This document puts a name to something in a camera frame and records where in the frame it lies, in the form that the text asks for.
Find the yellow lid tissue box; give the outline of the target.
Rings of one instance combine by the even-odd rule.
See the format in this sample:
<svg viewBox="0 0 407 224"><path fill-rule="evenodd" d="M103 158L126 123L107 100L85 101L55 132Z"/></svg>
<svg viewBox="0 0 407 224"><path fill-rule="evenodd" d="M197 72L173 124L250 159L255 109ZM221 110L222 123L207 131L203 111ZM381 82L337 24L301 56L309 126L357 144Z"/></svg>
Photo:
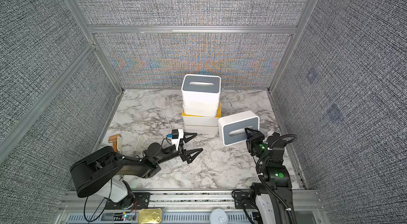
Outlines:
<svg viewBox="0 0 407 224"><path fill-rule="evenodd" d="M222 109L221 102L219 102L219 109ZM218 126L218 120L222 116L222 112L217 117L198 117L198 116L184 116L182 110L182 118L185 125L190 126Z"/></svg>

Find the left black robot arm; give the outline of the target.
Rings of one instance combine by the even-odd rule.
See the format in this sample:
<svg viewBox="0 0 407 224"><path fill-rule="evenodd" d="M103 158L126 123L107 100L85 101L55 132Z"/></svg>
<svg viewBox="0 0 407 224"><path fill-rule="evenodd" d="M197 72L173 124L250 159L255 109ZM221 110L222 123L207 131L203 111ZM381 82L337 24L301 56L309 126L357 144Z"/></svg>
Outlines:
<svg viewBox="0 0 407 224"><path fill-rule="evenodd" d="M106 146L77 161L70 168L71 177L79 198L92 195L107 200L106 209L129 209L137 202L130 185L116 176L131 175L139 178L152 178L160 171L160 164L180 157L188 164L203 151L202 148L187 150L185 144L197 137L196 133L185 133L174 129L165 140L170 145L154 142L143 152L143 157L131 157L116 152Z"/></svg>

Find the wooden block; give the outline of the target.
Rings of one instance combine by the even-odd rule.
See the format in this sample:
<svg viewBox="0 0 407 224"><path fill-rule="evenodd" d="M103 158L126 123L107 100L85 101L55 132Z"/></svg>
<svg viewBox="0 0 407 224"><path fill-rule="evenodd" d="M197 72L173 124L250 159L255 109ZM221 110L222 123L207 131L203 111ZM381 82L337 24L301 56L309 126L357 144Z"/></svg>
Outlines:
<svg viewBox="0 0 407 224"><path fill-rule="evenodd" d="M110 136L109 143L111 144L115 152L121 153L123 147L123 139L121 137L121 134Z"/></svg>

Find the gold sardine tin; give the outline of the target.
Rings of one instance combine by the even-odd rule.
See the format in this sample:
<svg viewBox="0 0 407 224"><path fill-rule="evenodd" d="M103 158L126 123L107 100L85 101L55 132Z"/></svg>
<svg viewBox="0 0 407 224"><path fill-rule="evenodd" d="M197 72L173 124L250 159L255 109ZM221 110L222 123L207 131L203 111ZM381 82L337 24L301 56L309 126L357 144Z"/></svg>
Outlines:
<svg viewBox="0 0 407 224"><path fill-rule="evenodd" d="M142 209L137 217L139 224L160 224L163 220L163 211L157 209Z"/></svg>

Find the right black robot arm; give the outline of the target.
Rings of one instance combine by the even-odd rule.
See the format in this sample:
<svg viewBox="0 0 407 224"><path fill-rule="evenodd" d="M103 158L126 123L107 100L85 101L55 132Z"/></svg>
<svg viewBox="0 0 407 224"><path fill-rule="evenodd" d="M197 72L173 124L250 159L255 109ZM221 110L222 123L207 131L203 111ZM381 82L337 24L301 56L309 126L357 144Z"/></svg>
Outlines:
<svg viewBox="0 0 407 224"><path fill-rule="evenodd" d="M293 186L289 172L284 165L285 147L293 143L295 134L273 133L266 137L262 132L245 129L247 149L251 156L258 158L255 164L259 183L250 188L250 201L255 204L264 224L295 224Z"/></svg>

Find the grey lid tissue box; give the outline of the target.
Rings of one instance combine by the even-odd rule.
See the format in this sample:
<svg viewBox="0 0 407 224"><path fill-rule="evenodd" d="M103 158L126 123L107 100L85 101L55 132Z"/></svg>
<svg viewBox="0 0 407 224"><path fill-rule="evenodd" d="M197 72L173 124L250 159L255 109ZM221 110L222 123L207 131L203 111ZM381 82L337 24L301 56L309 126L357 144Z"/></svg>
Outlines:
<svg viewBox="0 0 407 224"><path fill-rule="evenodd" d="M219 105L222 79L220 76L187 74L181 93L186 108L215 108Z"/></svg>
<svg viewBox="0 0 407 224"><path fill-rule="evenodd" d="M247 140L246 128L260 129L260 118L251 110L218 119L219 136L225 146Z"/></svg>

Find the white round lid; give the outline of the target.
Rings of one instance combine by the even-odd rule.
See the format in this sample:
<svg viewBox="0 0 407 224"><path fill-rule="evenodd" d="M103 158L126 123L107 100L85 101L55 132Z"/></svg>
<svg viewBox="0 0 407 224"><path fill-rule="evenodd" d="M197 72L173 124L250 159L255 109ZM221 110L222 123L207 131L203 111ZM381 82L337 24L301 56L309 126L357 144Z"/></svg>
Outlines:
<svg viewBox="0 0 407 224"><path fill-rule="evenodd" d="M228 216L222 209L215 209L210 214L210 224L228 224Z"/></svg>

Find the large bamboo lid tissue box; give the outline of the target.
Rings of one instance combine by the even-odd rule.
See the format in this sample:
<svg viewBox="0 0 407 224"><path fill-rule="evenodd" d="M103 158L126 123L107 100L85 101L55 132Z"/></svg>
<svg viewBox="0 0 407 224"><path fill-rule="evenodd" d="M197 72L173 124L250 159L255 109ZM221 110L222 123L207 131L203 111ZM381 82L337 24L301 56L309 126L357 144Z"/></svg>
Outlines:
<svg viewBox="0 0 407 224"><path fill-rule="evenodd" d="M217 135L218 127L215 126L190 126L184 125L184 130L187 133L197 133L203 135Z"/></svg>

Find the grey lid tissue box back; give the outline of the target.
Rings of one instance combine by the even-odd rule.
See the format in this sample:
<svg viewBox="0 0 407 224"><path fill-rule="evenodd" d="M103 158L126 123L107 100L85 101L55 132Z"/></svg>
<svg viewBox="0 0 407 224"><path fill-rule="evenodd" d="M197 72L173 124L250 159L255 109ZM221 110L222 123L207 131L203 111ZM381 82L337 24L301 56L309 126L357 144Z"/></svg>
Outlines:
<svg viewBox="0 0 407 224"><path fill-rule="evenodd" d="M219 136L225 146L247 140L246 128L260 129L260 118L251 110L218 119Z"/></svg>

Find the white slotted spatula tongs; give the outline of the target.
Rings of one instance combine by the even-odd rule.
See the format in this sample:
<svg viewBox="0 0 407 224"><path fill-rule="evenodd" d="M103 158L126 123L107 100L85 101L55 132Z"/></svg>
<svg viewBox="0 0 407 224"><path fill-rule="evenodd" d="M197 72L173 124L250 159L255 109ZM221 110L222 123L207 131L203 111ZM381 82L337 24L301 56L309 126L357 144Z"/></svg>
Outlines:
<svg viewBox="0 0 407 224"><path fill-rule="evenodd" d="M145 142L145 137L143 135L140 135L134 146L134 152L141 153L144 150L144 142Z"/></svg>

